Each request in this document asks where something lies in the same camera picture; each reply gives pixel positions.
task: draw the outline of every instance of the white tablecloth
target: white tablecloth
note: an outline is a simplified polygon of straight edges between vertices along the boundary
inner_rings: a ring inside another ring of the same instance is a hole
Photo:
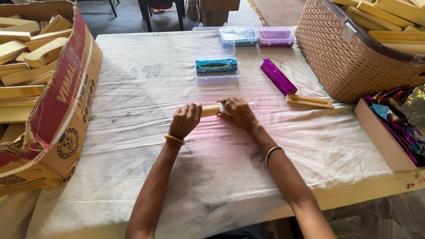
[[[27,238],[123,238],[175,108],[219,97],[256,102],[252,110],[285,148],[322,207],[329,209],[424,188],[424,171],[393,173],[353,115],[286,103],[260,69],[270,58],[297,94],[329,98],[297,45],[242,47],[235,84],[197,85],[191,32],[100,35],[101,73],[75,174],[42,190]],[[201,119],[171,172],[156,238],[200,239],[291,216],[249,136],[216,117]],[[407,189],[407,184],[416,185]]]

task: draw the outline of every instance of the wicker basket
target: wicker basket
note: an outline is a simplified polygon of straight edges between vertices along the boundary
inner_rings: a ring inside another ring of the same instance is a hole
[[[326,91],[342,102],[425,82],[424,55],[377,42],[329,0],[307,0],[295,35]]]

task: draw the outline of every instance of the stained cloth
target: stained cloth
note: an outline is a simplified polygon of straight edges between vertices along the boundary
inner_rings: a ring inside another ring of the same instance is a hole
[[[393,173],[353,114],[290,104],[260,69],[269,58],[298,88],[330,99],[298,45],[236,49],[238,83],[197,85],[191,32],[99,35],[102,66],[81,159],[66,186],[42,190],[27,238],[123,238],[178,106],[238,96],[285,149],[322,209],[424,188],[424,171]],[[250,137],[201,119],[171,172],[156,238],[206,238],[291,216]]]

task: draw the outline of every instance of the cylindrical wooden piece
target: cylindrical wooden piece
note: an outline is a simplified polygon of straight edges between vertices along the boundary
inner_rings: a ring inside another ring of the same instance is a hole
[[[218,113],[220,113],[220,106],[219,105],[203,106],[202,107],[201,118],[202,117],[208,117],[208,116],[217,115]]]

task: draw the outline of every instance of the foil scraps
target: foil scraps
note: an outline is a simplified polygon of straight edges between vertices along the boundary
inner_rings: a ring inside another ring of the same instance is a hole
[[[425,84],[381,91],[365,99],[412,162],[425,166]]]
[[[261,69],[266,73],[273,84],[282,92],[284,96],[287,94],[295,94],[297,88],[292,82],[277,68],[277,66],[266,58],[261,65]]]
[[[196,60],[197,73],[229,72],[238,69],[238,62],[235,58],[216,60]]]

